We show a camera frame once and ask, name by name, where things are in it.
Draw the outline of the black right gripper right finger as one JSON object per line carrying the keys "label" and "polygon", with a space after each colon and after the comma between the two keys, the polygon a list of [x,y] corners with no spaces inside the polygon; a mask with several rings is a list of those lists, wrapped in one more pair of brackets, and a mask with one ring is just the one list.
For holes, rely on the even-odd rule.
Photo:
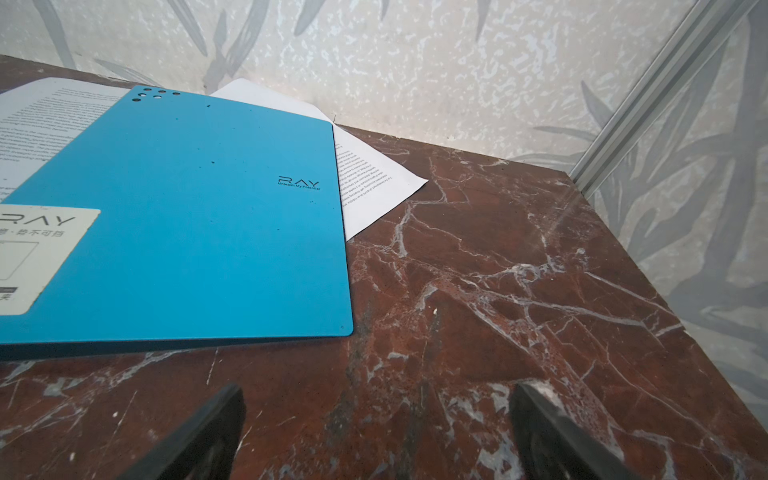
{"label": "black right gripper right finger", "polygon": [[528,479],[639,477],[532,385],[514,388],[509,418]]}

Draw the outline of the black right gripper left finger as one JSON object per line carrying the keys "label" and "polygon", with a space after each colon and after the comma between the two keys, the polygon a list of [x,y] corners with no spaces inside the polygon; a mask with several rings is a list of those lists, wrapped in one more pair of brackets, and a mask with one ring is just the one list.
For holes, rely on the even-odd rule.
{"label": "black right gripper left finger", "polygon": [[119,477],[228,479],[245,415],[243,391],[240,386],[230,384]]}

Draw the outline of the blue and black file folder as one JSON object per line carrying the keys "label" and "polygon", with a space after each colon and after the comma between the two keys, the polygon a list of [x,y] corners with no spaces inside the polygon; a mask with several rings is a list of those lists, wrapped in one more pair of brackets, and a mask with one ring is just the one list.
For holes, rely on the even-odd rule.
{"label": "blue and black file folder", "polygon": [[10,306],[3,359],[346,337],[354,330],[330,122],[137,87],[3,202],[23,266],[64,250]]}

